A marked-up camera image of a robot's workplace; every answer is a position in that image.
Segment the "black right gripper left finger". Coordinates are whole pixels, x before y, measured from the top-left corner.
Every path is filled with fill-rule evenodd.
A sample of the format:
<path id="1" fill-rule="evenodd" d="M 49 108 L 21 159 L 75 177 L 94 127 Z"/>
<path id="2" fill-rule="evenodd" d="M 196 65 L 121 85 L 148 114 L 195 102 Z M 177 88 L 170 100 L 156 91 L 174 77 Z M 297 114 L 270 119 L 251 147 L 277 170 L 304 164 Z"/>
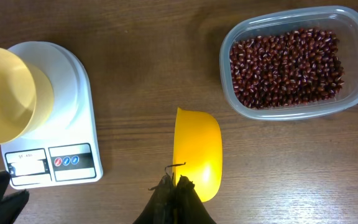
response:
<path id="1" fill-rule="evenodd" d="M 141 214 L 134 221 L 134 224 L 172 224 L 174 223 L 174 194 L 175 187 L 173 184 L 173 175 L 168 174 L 167 168 L 183 166 L 182 164 L 172 164 L 166 166 L 165 175 L 160 179 L 160 182 L 149 189 L 153 191 L 147 205 Z"/>

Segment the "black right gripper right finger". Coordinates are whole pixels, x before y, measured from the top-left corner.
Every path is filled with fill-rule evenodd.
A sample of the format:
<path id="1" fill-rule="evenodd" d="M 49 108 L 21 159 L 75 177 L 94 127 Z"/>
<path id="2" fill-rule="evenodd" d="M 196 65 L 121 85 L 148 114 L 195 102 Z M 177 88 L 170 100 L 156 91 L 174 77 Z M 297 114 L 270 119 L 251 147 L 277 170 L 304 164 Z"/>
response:
<path id="1" fill-rule="evenodd" d="M 176 186 L 177 223 L 216 224 L 195 191 L 195 184 L 181 176 Z"/>

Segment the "yellow plastic measuring scoop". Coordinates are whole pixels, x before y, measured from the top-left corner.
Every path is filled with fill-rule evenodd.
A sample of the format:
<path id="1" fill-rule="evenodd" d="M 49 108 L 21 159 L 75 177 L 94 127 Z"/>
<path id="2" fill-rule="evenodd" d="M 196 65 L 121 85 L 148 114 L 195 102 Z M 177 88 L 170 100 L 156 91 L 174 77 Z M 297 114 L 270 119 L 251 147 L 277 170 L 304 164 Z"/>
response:
<path id="1" fill-rule="evenodd" d="M 223 142 L 216 119 L 208 113 L 177 109 L 173 143 L 174 184 L 181 176 L 194 183 L 202 202 L 219 191 L 223 174 Z"/>

